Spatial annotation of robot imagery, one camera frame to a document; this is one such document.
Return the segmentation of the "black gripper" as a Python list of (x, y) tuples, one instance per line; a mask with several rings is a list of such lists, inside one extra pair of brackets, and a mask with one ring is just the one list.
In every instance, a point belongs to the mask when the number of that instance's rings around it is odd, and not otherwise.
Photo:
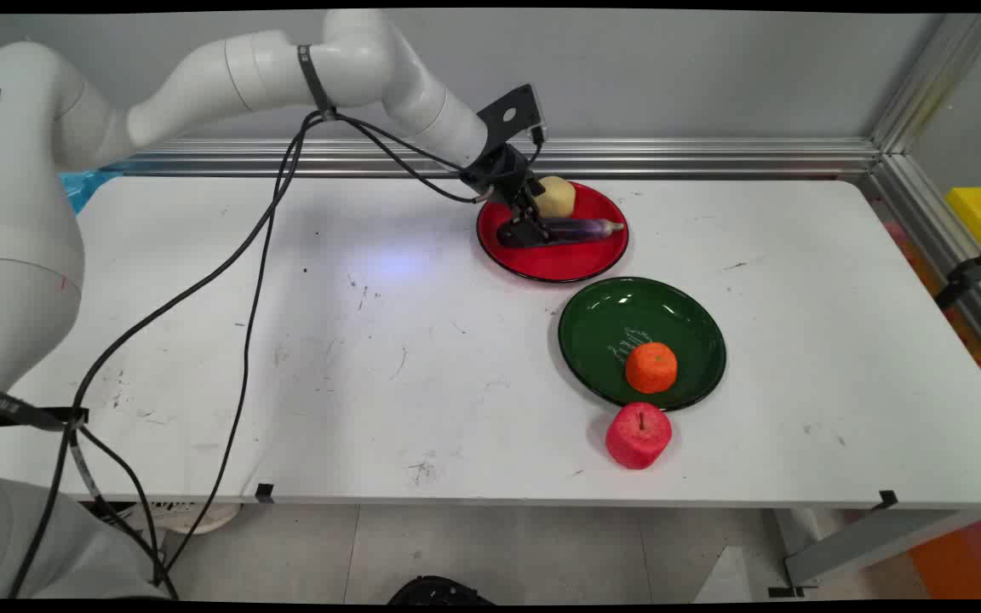
[(536, 202), (545, 190), (533, 177), (530, 159), (510, 144), (496, 147), (459, 172), (460, 182), (475, 191), (476, 201), (514, 207), (514, 220), (497, 228), (497, 241), (503, 248), (532, 249), (553, 242)]

